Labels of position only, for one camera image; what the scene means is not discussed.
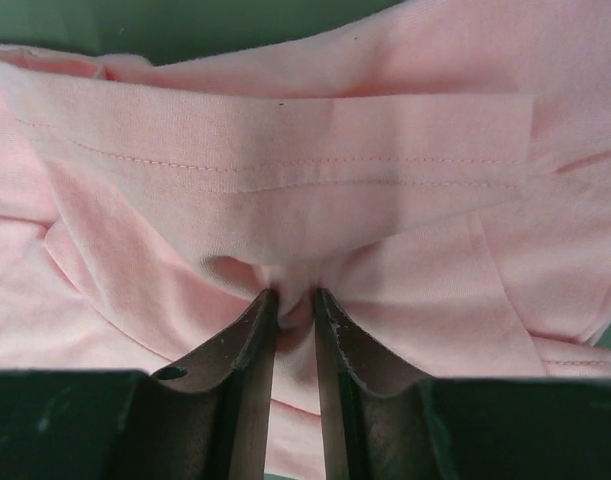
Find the garment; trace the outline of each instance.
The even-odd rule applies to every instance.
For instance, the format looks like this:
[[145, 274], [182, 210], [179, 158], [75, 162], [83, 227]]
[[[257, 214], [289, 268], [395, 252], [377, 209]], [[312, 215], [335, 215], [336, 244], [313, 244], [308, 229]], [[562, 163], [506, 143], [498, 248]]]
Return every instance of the garment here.
[[610, 376], [611, 0], [163, 67], [0, 46], [0, 367], [152, 371], [273, 286], [267, 470], [323, 478], [319, 285], [433, 375]]

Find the stitched seam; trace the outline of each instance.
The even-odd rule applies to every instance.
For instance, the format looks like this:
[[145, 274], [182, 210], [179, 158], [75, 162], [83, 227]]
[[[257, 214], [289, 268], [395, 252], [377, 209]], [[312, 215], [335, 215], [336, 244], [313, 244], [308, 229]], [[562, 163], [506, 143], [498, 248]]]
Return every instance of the stitched seam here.
[[549, 363], [552, 365], [611, 365], [608, 362], [596, 362], [596, 361], [579, 361], [579, 362], [565, 362], [565, 361], [557, 361], [557, 360], [543, 360], [544, 363]]
[[[24, 125], [34, 127], [34, 128], [45, 128], [45, 129], [55, 129], [53, 125], [45, 125], [39, 123], [29, 123], [21, 119], [16, 119], [19, 123]], [[126, 160], [134, 163], [143, 163], [148, 165], [160, 165], [172, 168], [184, 168], [187, 170], [199, 170], [205, 172], [248, 172], [248, 171], [262, 171], [262, 170], [271, 170], [274, 168], [281, 167], [290, 167], [290, 166], [298, 166], [298, 165], [308, 165], [308, 164], [325, 164], [325, 163], [357, 163], [357, 162], [418, 162], [418, 163], [457, 163], [457, 164], [491, 164], [491, 165], [518, 165], [522, 162], [520, 161], [509, 161], [504, 162], [501, 160], [485, 160], [485, 159], [459, 159], [459, 158], [427, 158], [427, 157], [405, 157], [405, 158], [397, 158], [397, 157], [350, 157], [350, 158], [342, 158], [342, 157], [330, 157], [330, 158], [315, 158], [315, 159], [306, 159], [306, 160], [297, 160], [294, 162], [284, 162], [273, 165], [253, 165], [249, 167], [235, 167], [235, 168], [219, 168], [219, 167], [204, 167], [204, 166], [196, 166], [196, 165], [183, 165], [178, 163], [171, 162], [161, 162], [157, 160], [149, 160], [145, 158], [127, 156], [127, 155], [118, 155], [111, 152], [106, 152], [104, 150], [99, 150], [97, 148], [89, 147], [87, 145], [83, 145], [75, 140], [71, 140], [66, 138], [66, 140], [77, 147], [80, 147], [84, 150], [88, 150], [93, 153], [97, 153], [100, 155], [104, 155], [110, 158], [116, 158], [118, 160]]]

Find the folded fabric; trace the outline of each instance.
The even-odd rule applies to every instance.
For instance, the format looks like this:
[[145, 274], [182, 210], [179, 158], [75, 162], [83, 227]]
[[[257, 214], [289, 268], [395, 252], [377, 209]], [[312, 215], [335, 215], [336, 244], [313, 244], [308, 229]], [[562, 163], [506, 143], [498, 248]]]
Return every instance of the folded fabric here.
[[0, 367], [152, 371], [268, 286], [271, 472], [324, 477], [315, 286], [433, 375], [610, 376], [611, 0], [162, 67], [0, 46]]

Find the black metal part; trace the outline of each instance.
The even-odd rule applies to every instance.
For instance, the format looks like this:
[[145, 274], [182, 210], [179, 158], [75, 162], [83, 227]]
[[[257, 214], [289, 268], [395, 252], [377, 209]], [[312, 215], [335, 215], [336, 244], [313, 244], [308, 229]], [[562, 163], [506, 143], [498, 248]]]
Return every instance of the black metal part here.
[[0, 479], [262, 479], [278, 298], [142, 372], [0, 372]]
[[611, 480], [611, 380], [435, 379], [315, 316], [328, 479]]

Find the pink fabric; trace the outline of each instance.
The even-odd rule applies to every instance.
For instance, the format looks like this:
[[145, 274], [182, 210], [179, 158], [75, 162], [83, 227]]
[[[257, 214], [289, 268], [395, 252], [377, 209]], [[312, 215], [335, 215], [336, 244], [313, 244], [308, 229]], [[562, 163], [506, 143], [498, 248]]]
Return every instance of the pink fabric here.
[[434, 375], [611, 375], [611, 0], [156, 68], [0, 46], [0, 367], [151, 371], [270, 285], [268, 471], [323, 478], [316, 285]]

